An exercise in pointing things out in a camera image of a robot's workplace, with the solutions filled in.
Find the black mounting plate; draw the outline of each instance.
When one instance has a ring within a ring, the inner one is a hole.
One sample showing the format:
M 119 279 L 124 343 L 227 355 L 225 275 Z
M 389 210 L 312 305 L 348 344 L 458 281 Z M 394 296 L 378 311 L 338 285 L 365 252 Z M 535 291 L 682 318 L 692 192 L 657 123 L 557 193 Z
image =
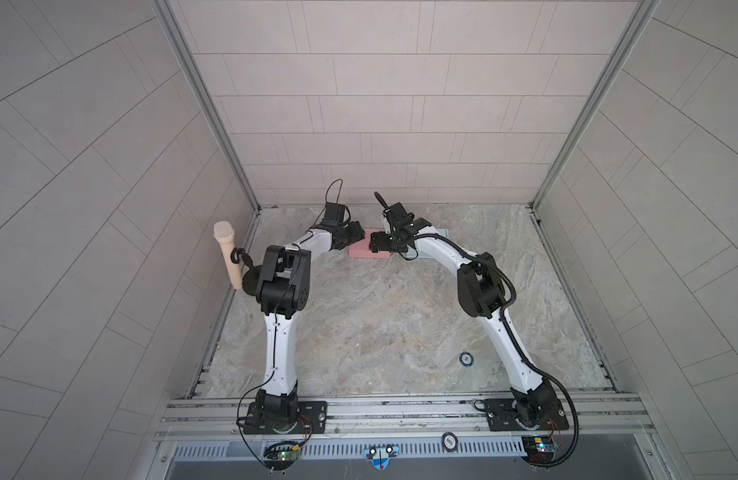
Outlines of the black mounting plate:
M 249 404 L 249 408 L 246 411 L 246 417 L 249 418 L 252 416 L 252 413 L 255 409 L 255 403 L 252 402 Z M 311 421 L 311 424 L 313 425 L 313 433 L 324 433 L 326 431 L 326 420 L 323 422 L 318 419 L 318 415 L 320 413 L 324 413 L 324 417 L 326 418 L 326 410 L 327 410 L 327 403 L 326 402 L 298 402 L 297 403 L 297 413 L 307 417 L 308 420 Z M 261 428 L 255 428 L 252 426 L 245 426 L 244 427 L 244 435 L 277 435 L 279 433 L 283 432 L 277 432 L 273 428 L 269 426 L 263 426 Z M 300 423 L 297 422 L 295 424 L 295 427 L 290 431 L 287 432 L 287 434 L 297 435 L 305 433 L 305 427 Z
M 513 401 L 515 398 L 484 398 L 483 405 L 484 410 L 487 412 L 487 422 L 489 422 L 490 432 L 515 432 L 516 430 L 524 429 L 516 421 L 516 414 L 513 413 Z M 560 400 L 556 400 L 553 403 L 553 408 L 550 410 L 550 414 L 546 417 L 545 422 L 547 426 L 540 426 L 540 430 L 550 430 L 550 420 L 553 420 L 558 427 L 558 430 L 568 430 L 568 420 L 566 419 L 566 412 L 563 411 L 563 406 Z

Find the marble surface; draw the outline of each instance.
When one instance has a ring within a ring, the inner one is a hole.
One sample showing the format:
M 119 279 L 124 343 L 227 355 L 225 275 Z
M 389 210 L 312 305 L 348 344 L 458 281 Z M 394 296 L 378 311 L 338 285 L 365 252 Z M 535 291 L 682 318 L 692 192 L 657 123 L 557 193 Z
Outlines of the marble surface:
M 448 228 L 469 250 L 488 251 L 517 288 L 510 314 L 537 366 L 569 388 L 608 386 L 523 205 L 407 206 Z M 252 242 L 256 263 L 270 244 L 296 240 L 319 208 L 265 209 Z M 351 209 L 365 228 L 380 206 Z M 507 390 L 507 373 L 478 321 L 462 311 L 456 278 L 435 260 L 355 259 L 331 251 L 311 267 L 297 332 L 301 396 Z M 475 359 L 460 364 L 460 352 Z M 203 398 L 238 397 L 265 369 L 265 328 L 254 297 L 237 292 Z

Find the tiled wall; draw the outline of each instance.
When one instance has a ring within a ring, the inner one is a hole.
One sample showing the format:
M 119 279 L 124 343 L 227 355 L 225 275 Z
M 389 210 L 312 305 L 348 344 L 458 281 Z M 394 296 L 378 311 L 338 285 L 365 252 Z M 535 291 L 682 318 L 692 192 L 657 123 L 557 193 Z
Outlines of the tiled wall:
M 147 0 L 0 0 L 0 480 L 125 478 L 250 216 Z
M 738 0 L 662 1 L 539 214 L 684 479 L 738 480 Z
M 171 5 L 271 205 L 530 201 L 635 2 Z

